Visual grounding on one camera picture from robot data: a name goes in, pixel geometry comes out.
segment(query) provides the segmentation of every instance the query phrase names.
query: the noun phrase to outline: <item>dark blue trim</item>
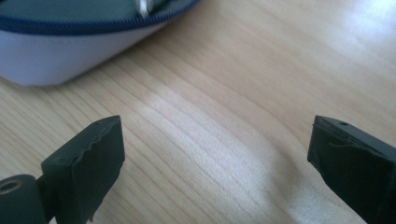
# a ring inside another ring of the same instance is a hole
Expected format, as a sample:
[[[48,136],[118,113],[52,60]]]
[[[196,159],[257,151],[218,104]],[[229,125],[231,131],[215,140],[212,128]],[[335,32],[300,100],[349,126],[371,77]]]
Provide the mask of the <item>dark blue trim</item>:
[[[147,18],[121,21],[51,22],[0,16],[0,30],[26,35],[99,35],[128,31],[172,20],[190,10],[199,0],[185,0],[182,8],[160,11]]]

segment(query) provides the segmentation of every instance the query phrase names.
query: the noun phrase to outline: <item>wood grain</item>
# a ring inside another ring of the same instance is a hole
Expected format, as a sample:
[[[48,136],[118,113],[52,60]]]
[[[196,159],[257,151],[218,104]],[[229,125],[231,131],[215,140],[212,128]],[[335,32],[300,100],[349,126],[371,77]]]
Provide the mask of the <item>wood grain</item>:
[[[94,223],[364,223],[306,153],[316,114],[396,146],[395,41],[393,1],[203,0],[62,86],[0,80],[0,178],[119,114]]]

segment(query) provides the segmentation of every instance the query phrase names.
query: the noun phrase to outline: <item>black plastic part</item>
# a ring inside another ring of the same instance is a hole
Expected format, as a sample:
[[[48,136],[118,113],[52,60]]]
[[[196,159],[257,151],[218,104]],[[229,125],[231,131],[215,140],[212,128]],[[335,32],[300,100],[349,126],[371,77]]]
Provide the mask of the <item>black plastic part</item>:
[[[86,223],[124,160],[120,116],[96,121],[41,163],[37,181],[17,175],[0,182],[0,223]]]
[[[396,148],[341,120],[316,116],[308,161],[367,223],[396,223]]]

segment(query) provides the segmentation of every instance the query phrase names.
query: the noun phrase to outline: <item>bag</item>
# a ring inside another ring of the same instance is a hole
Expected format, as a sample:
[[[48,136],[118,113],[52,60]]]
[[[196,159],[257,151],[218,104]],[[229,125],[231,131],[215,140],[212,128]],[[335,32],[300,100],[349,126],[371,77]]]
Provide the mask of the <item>bag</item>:
[[[132,46],[199,0],[0,0],[0,76],[61,84]]]

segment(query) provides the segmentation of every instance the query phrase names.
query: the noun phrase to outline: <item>metal zipper slider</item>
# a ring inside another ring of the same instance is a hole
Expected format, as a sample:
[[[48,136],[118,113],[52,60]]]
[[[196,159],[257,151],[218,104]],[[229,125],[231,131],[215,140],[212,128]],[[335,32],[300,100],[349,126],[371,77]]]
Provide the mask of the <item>metal zipper slider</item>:
[[[143,18],[146,18],[154,8],[153,0],[136,0],[136,5],[137,11]]]

